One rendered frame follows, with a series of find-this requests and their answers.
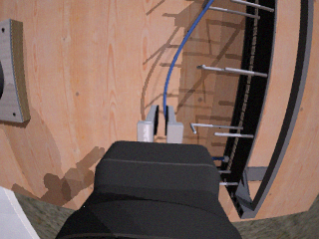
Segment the grey rack with cable hooks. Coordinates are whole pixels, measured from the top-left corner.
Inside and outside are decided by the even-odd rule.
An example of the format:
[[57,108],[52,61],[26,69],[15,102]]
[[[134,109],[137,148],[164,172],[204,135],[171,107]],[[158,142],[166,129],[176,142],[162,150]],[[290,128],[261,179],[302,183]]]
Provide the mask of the grey rack with cable hooks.
[[[314,0],[301,0],[296,65],[282,128],[269,165],[247,166],[260,127],[269,87],[276,36],[277,1],[230,0],[233,3],[247,5],[246,13],[209,6],[209,10],[246,16],[241,67],[240,70],[212,68],[205,65],[196,67],[202,70],[242,73],[239,74],[230,126],[190,124],[194,134],[196,134],[195,126],[229,128],[229,133],[214,133],[218,136],[228,136],[223,157],[218,157],[218,160],[223,161],[217,169],[220,181],[223,181],[219,182],[219,185],[225,185],[240,219],[255,218],[276,177],[296,124],[308,73]],[[262,180],[253,201],[247,180]]]

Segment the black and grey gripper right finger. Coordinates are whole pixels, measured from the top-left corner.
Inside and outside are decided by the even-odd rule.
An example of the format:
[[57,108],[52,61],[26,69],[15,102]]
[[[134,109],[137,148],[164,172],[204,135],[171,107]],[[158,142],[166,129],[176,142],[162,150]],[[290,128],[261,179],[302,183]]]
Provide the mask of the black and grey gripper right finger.
[[165,106],[166,143],[182,143],[183,124],[176,122],[173,106]]

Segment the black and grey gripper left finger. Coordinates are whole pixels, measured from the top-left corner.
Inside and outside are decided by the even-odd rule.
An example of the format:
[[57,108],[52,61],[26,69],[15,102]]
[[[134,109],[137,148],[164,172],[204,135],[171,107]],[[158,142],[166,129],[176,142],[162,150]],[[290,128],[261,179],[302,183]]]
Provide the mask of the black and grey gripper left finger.
[[[155,129],[154,129],[155,122]],[[159,105],[152,105],[146,120],[137,123],[137,141],[154,142],[159,125]]]

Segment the blue cable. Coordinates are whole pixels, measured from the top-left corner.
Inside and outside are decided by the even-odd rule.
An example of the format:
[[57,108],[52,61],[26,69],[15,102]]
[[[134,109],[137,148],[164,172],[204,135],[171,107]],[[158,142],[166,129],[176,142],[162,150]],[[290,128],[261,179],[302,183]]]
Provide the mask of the blue cable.
[[206,6],[201,11],[201,13],[198,15],[198,17],[196,18],[196,20],[194,21],[194,23],[192,24],[192,26],[190,27],[190,29],[186,33],[185,37],[183,38],[181,44],[179,45],[179,47],[178,47],[178,49],[177,49],[177,51],[176,51],[176,53],[174,55],[174,58],[173,58],[172,62],[171,62],[171,65],[169,67],[169,70],[168,70],[168,73],[167,73],[167,76],[166,76],[164,89],[163,89],[162,107],[163,107],[164,120],[165,120],[166,92],[167,92],[167,86],[168,86],[168,82],[169,82],[169,78],[170,78],[173,66],[174,66],[174,64],[176,62],[176,59],[177,59],[182,47],[184,46],[186,40],[188,39],[188,37],[190,36],[191,32],[193,31],[193,29],[195,28],[195,26],[197,25],[197,23],[199,22],[199,20],[204,15],[204,13],[209,8],[209,6],[212,4],[213,1],[214,0],[209,0],[208,3],[206,4]]

